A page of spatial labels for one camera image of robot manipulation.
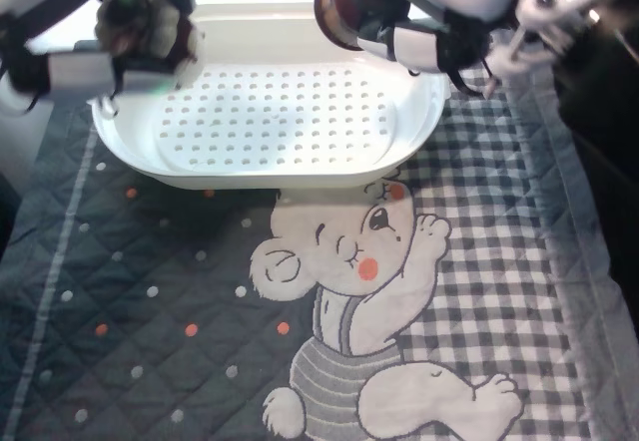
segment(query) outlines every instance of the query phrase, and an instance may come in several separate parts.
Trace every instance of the quilted mat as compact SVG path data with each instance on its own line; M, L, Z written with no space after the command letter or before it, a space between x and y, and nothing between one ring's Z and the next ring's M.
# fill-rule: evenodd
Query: quilted mat
M453 92L397 173L315 192L172 189L56 109L0 269L2 439L639 439L637 341L539 94Z

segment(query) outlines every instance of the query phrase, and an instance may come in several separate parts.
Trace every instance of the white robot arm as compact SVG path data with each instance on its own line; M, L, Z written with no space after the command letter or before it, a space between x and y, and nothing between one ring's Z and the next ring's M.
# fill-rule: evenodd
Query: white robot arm
M396 61L411 74L446 73L463 92L489 96L500 79L560 59L574 37L598 20L592 9L604 1L316 0L316 17L324 34L343 48ZM409 4L431 19L408 20ZM490 34L500 28L516 30L508 44L491 42ZM492 76L482 93L466 87L459 75L477 62Z
M0 0L0 76L32 105L179 89L200 74L194 0L103 0L94 46L40 55L26 48L87 1Z

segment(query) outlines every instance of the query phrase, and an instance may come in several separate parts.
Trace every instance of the striped shorts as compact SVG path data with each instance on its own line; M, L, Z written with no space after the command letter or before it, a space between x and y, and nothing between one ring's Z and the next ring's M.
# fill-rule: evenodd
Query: striped shorts
M304 400L307 435L317 441L364 441L359 392L374 374L401 362L396 345L369 356L344 356L313 337L296 355L291 387Z

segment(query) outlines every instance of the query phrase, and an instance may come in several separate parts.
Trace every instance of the white plastic tray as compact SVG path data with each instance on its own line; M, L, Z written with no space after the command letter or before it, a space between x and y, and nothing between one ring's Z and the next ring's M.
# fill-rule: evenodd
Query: white plastic tray
M409 158L434 130L444 76L327 41L309 5L206 6L200 79L162 97L123 96L107 147L126 164L183 189L364 185Z

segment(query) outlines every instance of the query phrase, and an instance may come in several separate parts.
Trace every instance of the perforated tray bottom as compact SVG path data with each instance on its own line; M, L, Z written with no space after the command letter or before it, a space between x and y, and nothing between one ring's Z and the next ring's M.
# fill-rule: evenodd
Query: perforated tray bottom
M211 65L155 107L157 148L173 169L211 175L371 166L395 131L382 77L358 63Z

